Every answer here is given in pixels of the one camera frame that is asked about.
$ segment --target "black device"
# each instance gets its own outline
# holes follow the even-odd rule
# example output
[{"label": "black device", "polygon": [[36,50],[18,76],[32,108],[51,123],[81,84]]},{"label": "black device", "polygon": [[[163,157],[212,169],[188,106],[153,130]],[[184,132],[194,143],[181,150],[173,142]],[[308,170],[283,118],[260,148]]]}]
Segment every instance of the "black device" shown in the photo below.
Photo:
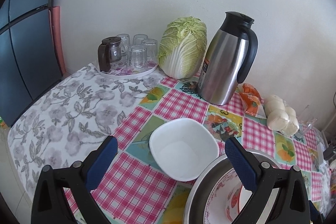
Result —
[{"label": "black device", "polygon": [[68,168],[42,168],[31,208],[32,224],[77,224],[63,187],[70,188],[87,224],[110,224],[90,191],[96,189],[118,152],[118,142],[108,136],[86,159]]},{"label": "black device", "polygon": [[300,168],[290,170],[273,168],[268,162],[259,162],[247,152],[235,137],[225,142],[225,153],[245,189],[252,195],[232,224],[257,223],[274,188],[279,188],[267,224],[314,224],[323,222],[322,215],[308,200]]}]

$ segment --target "metal basin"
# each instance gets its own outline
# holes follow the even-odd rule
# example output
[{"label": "metal basin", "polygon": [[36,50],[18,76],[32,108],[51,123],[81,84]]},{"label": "metal basin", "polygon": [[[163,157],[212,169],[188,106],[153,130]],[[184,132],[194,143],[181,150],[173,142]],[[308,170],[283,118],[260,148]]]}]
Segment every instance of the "metal basin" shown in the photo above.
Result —
[{"label": "metal basin", "polygon": [[[270,165],[281,168],[275,159],[263,152],[252,149],[246,151],[253,153],[259,162],[267,161]],[[185,205],[183,224],[203,224],[204,209],[212,188],[232,168],[225,154],[206,167],[190,191]]]}]

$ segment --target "glass mug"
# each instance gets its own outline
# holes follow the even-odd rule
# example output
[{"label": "glass mug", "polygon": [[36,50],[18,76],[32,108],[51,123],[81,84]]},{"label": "glass mug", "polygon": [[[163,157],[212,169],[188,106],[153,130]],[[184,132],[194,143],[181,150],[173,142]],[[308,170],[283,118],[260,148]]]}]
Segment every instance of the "glass mug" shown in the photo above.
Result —
[{"label": "glass mug", "polygon": [[127,69],[144,71],[147,69],[147,50],[142,45],[134,45],[128,49]]},{"label": "glass mug", "polygon": [[141,45],[147,50],[148,66],[155,67],[158,64],[158,41],[155,39],[144,39]]},{"label": "glass mug", "polygon": [[142,40],[147,39],[148,35],[146,34],[136,34],[133,37],[133,46],[135,45],[141,45]]},{"label": "glass mug", "polygon": [[126,33],[122,33],[117,35],[117,37],[121,38],[121,58],[123,60],[123,63],[126,64],[127,62],[127,51],[130,47],[130,39],[129,35]]},{"label": "glass mug", "polygon": [[317,121],[314,117],[313,111],[310,105],[307,105],[302,113],[298,116],[299,130],[295,133],[294,137],[297,139],[302,139],[303,136],[312,129]]}]

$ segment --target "blue gripper pad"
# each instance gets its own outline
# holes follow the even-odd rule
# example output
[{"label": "blue gripper pad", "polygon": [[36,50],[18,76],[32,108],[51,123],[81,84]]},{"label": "blue gripper pad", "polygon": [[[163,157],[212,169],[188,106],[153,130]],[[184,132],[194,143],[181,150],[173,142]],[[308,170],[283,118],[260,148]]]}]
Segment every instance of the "blue gripper pad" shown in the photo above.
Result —
[{"label": "blue gripper pad", "polygon": [[319,217],[319,211],[315,208],[314,204],[309,201],[310,220],[315,221]]},{"label": "blue gripper pad", "polygon": [[85,187],[88,191],[94,190],[98,187],[112,160],[118,152],[117,139],[111,136],[108,136],[108,138],[100,145],[97,150],[91,152],[99,153],[101,146],[105,145],[86,173]]},{"label": "blue gripper pad", "polygon": [[231,139],[225,142],[225,154],[245,189],[254,193],[258,185],[257,174]]}]

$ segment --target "upside-down glass cup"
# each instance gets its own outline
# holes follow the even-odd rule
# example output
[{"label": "upside-down glass cup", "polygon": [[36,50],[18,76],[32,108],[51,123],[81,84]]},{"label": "upside-down glass cup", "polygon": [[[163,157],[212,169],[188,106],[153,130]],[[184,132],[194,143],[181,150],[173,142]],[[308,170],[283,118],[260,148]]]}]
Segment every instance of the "upside-down glass cup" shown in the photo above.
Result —
[{"label": "upside-down glass cup", "polygon": [[158,41],[155,39],[144,39],[141,45],[147,49],[148,66],[155,67],[158,63]]},{"label": "upside-down glass cup", "polygon": [[122,41],[122,43],[124,44],[125,51],[126,51],[126,53],[127,53],[128,48],[130,47],[129,34],[122,33],[122,34],[117,35],[117,37],[120,37],[120,38],[121,38],[121,41]]},{"label": "upside-down glass cup", "polygon": [[147,50],[142,45],[134,45],[128,49],[127,69],[144,71],[147,65]]},{"label": "upside-down glass cup", "polygon": [[117,35],[117,37],[121,38],[121,56],[124,64],[127,62],[127,51],[130,47],[130,39],[129,35],[126,33],[122,33]]},{"label": "upside-down glass cup", "polygon": [[146,34],[136,34],[133,37],[133,46],[141,45],[141,41],[144,40],[144,39],[147,39],[147,38],[148,38],[148,35],[146,35]]}]

